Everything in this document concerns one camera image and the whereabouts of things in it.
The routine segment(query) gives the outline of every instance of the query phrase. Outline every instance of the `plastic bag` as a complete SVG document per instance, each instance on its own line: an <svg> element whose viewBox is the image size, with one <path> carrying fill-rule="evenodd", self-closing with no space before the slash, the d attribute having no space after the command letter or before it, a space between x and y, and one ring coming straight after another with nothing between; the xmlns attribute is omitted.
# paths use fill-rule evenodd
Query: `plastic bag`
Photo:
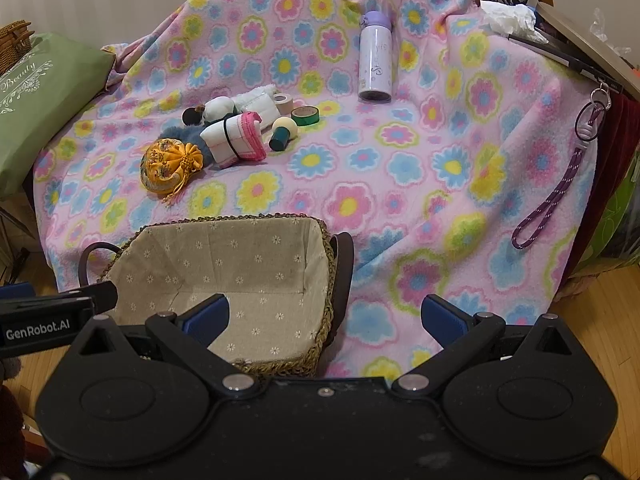
<svg viewBox="0 0 640 480"><path fill-rule="evenodd" d="M536 15L526 5L508 6L481 0L480 7L486 12L489 26L496 34L505 37L513 34L536 43L548 43L548 40L536 31Z"/></svg>
<svg viewBox="0 0 640 480"><path fill-rule="evenodd" d="M596 36L600 41L605 43L613 52L618 54L620 57L628 56L631 53L631 48L628 46L613 46L609 41L609 38L604 33L604 12L602 12L599 8L593 11L594 22L591 23L591 27L589 27L589 31L591 34Z"/></svg>

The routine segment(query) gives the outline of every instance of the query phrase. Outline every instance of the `wooden floor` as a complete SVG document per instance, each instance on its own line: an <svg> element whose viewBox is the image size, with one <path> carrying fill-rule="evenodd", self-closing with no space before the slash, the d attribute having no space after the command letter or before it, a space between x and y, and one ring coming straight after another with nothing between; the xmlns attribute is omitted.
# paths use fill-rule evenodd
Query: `wooden floor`
<svg viewBox="0 0 640 480"><path fill-rule="evenodd" d="M20 278L40 295L56 292L41 254L32 254ZM606 378L618 400L618 424L605 457L625 476L640 478L640 267L602 274L584 293L555 304ZM22 410L33 416L36 398L65 349L22 358L22 372L7 381Z"/></svg>

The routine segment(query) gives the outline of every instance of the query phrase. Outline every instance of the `floral blanket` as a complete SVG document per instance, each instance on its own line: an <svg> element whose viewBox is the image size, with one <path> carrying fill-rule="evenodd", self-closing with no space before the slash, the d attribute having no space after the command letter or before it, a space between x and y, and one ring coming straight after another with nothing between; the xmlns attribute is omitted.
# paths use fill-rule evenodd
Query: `floral blanket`
<svg viewBox="0 0 640 480"><path fill-rule="evenodd" d="M358 20L371 9L394 24L390 104L356 94ZM350 232L356 247L326 374L394 378L437 352L419 317L430 293L509 323L548 308L595 148L535 243L516 250L511 234L560 181L593 84L492 35L473 0L189 0L153 33L111 48L111 92L34 167L40 237L61 290L78 284L91 242L122 245L141 226L181 218L295 212ZM318 106L321 121L261 163L201 172L170 205L143 189L142 154L185 108L269 83ZM232 241L229 256L242 243ZM90 275L107 257L92 258ZM283 330L295 327L283 320Z"/></svg>

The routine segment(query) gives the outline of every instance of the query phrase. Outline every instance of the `metal ring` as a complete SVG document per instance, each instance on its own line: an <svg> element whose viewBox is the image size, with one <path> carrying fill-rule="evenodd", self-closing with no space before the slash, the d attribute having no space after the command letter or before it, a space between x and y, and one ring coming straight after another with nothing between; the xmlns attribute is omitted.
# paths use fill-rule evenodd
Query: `metal ring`
<svg viewBox="0 0 640 480"><path fill-rule="evenodd" d="M601 94L604 94L607 98L607 104L605 105L603 102L600 102L600 104L602 104L602 106L604 106L605 110L609 110L611 108L611 95L609 94L609 85L607 85L606 83L600 83L600 87L599 88L594 88L593 92L591 92L591 104L596 104L596 101L594 99L594 96L597 94L597 92L600 92Z"/></svg>
<svg viewBox="0 0 640 480"><path fill-rule="evenodd" d="M588 107L595 106L596 103L600 104L600 106L604 108L604 111L602 113L602 121L600 122L600 126L602 126L602 123L604 122L604 117L607 115L607 107L604 105L602 101L594 101L594 102L585 104L582 107L582 110L580 110L580 113L578 114L578 116L575 118L575 125L574 125L575 136L578 137L578 140L581 140L582 142L591 142L592 140L597 139L598 135L600 134L600 127L598 127L598 129L596 130L596 134L593 137L590 137L589 139L583 139L578 133L578 122L580 121L580 117L582 117L582 114Z"/></svg>

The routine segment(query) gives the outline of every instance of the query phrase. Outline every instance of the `purple bottle cap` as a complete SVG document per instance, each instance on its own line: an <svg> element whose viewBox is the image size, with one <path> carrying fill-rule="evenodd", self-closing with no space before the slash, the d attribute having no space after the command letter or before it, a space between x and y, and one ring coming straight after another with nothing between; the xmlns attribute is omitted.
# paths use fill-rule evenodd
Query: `purple bottle cap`
<svg viewBox="0 0 640 480"><path fill-rule="evenodd" d="M361 18L361 28L369 27L369 25L380 25L391 30L391 20L379 10L370 10Z"/></svg>

